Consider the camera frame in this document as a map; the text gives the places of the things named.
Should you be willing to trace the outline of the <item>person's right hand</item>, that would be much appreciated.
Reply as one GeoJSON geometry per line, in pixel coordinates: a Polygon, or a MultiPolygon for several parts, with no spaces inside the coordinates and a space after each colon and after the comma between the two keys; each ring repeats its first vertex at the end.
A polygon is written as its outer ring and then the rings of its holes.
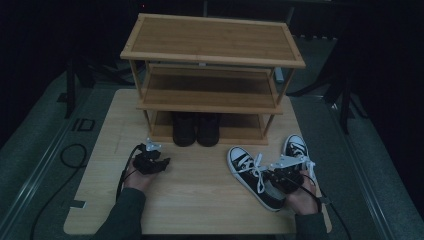
{"type": "Polygon", "coordinates": [[[304,179],[302,188],[286,196],[285,205],[291,208],[297,215],[312,215],[319,212],[319,207],[315,201],[316,186],[309,179],[309,172],[302,170],[304,179]]]}

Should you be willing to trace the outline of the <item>black slip-on shoe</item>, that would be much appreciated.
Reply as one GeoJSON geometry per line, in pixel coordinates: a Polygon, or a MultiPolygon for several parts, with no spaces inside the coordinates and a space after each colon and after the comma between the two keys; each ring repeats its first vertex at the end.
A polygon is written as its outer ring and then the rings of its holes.
{"type": "Polygon", "coordinates": [[[173,141],[177,146],[187,147],[196,140],[193,113],[173,112],[173,141]]]}
{"type": "Polygon", "coordinates": [[[205,147],[212,147],[219,142],[220,115],[216,113],[201,113],[198,116],[197,142],[205,147]]]}

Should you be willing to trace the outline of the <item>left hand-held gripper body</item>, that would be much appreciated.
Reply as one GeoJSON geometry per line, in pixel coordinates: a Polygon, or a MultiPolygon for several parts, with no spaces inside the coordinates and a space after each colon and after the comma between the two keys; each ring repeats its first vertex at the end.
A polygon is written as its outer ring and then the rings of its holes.
{"type": "Polygon", "coordinates": [[[161,145],[153,142],[150,138],[145,143],[136,146],[139,153],[135,156],[133,166],[143,175],[155,174],[156,169],[163,166],[159,161],[161,145]]]}

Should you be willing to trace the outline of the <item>wooden shoe rack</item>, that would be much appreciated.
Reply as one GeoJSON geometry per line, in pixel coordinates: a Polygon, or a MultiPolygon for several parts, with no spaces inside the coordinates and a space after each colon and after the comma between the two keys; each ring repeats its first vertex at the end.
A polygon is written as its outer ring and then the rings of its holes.
{"type": "Polygon", "coordinates": [[[284,23],[139,14],[121,58],[144,62],[133,76],[152,140],[173,139],[172,113],[216,113],[222,144],[265,145],[289,75],[305,62],[284,23]]]}

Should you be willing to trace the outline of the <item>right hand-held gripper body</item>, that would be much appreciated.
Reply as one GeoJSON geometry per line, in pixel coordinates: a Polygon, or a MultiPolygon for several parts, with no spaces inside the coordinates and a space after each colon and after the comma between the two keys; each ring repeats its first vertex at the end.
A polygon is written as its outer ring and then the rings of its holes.
{"type": "Polygon", "coordinates": [[[300,158],[281,155],[277,162],[270,165],[271,170],[276,173],[278,178],[269,180],[276,182],[284,194],[295,192],[304,182],[300,171],[293,169],[294,165],[300,163],[303,163],[300,158]]]}

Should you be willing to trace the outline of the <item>black white laced sneaker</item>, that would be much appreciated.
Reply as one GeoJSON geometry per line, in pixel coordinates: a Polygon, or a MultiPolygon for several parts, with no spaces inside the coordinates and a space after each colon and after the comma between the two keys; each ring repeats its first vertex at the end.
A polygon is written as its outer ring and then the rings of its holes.
{"type": "Polygon", "coordinates": [[[290,135],[286,139],[285,144],[282,148],[282,155],[300,158],[301,160],[303,160],[303,163],[294,165],[293,169],[298,171],[307,170],[312,180],[316,180],[316,176],[314,173],[315,163],[310,159],[307,145],[301,136],[296,134],[290,135]]]}
{"type": "Polygon", "coordinates": [[[262,204],[272,212],[283,208],[285,196],[266,177],[268,168],[261,165],[262,154],[253,157],[244,148],[235,146],[227,153],[231,174],[262,204]]]}

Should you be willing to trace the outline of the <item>person's left hand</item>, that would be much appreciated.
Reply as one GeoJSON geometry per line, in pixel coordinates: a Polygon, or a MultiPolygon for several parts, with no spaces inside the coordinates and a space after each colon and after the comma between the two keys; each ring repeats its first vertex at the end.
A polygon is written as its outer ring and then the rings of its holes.
{"type": "Polygon", "coordinates": [[[124,187],[145,192],[155,178],[156,174],[143,175],[130,163],[125,173],[124,187]]]}

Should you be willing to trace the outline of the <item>black metal stand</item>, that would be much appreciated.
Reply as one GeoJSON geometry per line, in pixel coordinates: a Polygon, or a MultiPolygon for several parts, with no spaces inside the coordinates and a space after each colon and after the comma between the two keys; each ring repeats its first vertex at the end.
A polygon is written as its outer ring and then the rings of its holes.
{"type": "Polygon", "coordinates": [[[85,88],[92,88],[95,84],[89,61],[83,56],[74,56],[67,62],[66,91],[57,99],[58,102],[66,104],[65,119],[71,117],[76,106],[76,80],[85,88]]]}
{"type": "Polygon", "coordinates": [[[348,118],[350,115],[350,103],[352,102],[352,71],[343,70],[341,67],[336,67],[334,64],[326,63],[314,83],[298,91],[287,93],[287,96],[300,97],[326,84],[328,84],[329,87],[323,95],[324,102],[334,105],[338,99],[341,99],[339,124],[343,132],[349,134],[348,118]]]}

